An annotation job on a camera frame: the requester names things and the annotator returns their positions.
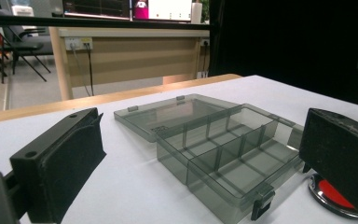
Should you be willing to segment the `white appliance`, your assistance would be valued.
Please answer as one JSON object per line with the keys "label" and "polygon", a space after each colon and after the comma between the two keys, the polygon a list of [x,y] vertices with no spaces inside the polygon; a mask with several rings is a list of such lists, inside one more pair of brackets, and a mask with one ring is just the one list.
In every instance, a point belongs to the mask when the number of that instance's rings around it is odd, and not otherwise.
{"label": "white appliance", "polygon": [[12,12],[15,16],[33,17],[34,10],[29,6],[12,6]]}

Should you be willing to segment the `red and chrome round object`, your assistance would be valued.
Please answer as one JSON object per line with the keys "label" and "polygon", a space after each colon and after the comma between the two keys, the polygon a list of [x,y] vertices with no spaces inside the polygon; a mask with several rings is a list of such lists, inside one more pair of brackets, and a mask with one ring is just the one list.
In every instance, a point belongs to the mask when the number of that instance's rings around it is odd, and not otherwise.
{"label": "red and chrome round object", "polygon": [[358,211],[354,206],[319,174],[310,176],[308,188],[313,199],[330,212],[341,217],[358,219]]}

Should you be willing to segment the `white wall socket strip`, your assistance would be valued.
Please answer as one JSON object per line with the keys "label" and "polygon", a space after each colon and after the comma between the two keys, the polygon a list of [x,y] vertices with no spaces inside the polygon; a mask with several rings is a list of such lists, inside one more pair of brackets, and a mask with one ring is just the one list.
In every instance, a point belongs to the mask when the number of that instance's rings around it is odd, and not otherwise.
{"label": "white wall socket strip", "polygon": [[66,37],[64,44],[67,50],[93,49],[91,37]]}

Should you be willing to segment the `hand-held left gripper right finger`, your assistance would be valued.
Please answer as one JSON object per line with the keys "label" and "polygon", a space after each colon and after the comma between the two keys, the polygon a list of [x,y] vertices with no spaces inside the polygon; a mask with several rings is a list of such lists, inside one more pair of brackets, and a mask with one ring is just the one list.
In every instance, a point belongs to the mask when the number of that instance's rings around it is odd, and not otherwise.
{"label": "hand-held left gripper right finger", "polygon": [[358,121],[335,112],[311,108],[299,158],[358,211]]}

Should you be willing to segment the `clear grey compartment organizer box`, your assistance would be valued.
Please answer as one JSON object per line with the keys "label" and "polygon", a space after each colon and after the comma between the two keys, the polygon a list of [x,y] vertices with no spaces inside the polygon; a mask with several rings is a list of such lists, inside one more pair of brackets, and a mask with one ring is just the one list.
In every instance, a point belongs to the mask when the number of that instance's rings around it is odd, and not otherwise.
{"label": "clear grey compartment organizer box", "polygon": [[302,126],[249,104],[199,94],[118,110],[157,158],[223,224],[260,219],[300,167]]}

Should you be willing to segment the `black metal frame bar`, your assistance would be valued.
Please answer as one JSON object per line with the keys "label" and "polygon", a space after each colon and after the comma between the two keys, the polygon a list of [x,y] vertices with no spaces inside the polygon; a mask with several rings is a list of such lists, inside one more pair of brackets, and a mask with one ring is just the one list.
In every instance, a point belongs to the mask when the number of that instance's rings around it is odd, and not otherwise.
{"label": "black metal frame bar", "polygon": [[211,30],[208,24],[154,22],[154,21],[120,21],[73,18],[39,18],[0,15],[0,25],[36,25],[48,27],[89,27],[89,28],[135,28],[135,29],[180,29]]}

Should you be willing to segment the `dark computer monitor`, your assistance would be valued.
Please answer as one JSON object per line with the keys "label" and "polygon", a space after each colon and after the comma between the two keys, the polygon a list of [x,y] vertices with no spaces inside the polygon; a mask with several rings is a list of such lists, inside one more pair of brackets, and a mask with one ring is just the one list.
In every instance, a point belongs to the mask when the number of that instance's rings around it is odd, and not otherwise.
{"label": "dark computer monitor", "polygon": [[64,15],[130,16],[129,0],[62,0],[62,6]]}

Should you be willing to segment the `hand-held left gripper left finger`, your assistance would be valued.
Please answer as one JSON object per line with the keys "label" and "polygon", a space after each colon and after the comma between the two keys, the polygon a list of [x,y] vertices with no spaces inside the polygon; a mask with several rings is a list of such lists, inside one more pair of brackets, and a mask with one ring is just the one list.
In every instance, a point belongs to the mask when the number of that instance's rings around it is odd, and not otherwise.
{"label": "hand-held left gripper left finger", "polygon": [[95,107],[75,112],[10,157],[13,175],[30,202],[33,223],[60,224],[105,157],[102,116]]}

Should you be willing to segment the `black office chair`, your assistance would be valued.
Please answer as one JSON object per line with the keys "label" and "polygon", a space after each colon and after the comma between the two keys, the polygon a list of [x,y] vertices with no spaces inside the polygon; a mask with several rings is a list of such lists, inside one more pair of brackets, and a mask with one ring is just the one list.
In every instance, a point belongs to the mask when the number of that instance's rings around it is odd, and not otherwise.
{"label": "black office chair", "polygon": [[33,56],[48,72],[50,70],[38,58],[39,55],[52,55],[53,49],[48,35],[39,35],[44,29],[24,29],[20,25],[0,25],[0,37],[2,38],[0,50],[12,53],[12,74],[15,74],[17,61],[23,59],[43,80],[46,80],[26,56]]}

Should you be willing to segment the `black curtain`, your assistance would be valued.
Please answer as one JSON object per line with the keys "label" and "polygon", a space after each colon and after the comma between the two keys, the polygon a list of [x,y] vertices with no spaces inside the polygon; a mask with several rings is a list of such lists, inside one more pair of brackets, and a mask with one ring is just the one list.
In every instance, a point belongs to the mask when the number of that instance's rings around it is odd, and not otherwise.
{"label": "black curtain", "polygon": [[213,76],[260,75],[358,104],[358,0],[210,0]]}

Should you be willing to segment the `beige wooden desk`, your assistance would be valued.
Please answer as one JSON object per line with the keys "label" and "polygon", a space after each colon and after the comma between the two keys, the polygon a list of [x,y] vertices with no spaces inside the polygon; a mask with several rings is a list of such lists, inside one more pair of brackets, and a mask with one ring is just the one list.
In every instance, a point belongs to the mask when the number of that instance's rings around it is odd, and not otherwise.
{"label": "beige wooden desk", "polygon": [[[63,100],[74,97],[92,68],[95,84],[162,77],[165,84],[192,80],[200,70],[207,30],[51,27],[53,54]],[[93,49],[67,50],[66,37],[91,37]]]}

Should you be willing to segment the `white paper roll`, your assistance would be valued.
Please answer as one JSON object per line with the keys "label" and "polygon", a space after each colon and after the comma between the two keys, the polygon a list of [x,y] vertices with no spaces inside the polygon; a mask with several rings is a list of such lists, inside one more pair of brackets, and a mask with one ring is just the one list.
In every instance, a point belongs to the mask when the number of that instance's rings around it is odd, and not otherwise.
{"label": "white paper roll", "polygon": [[200,24],[202,14],[202,3],[195,2],[191,6],[191,23]]}

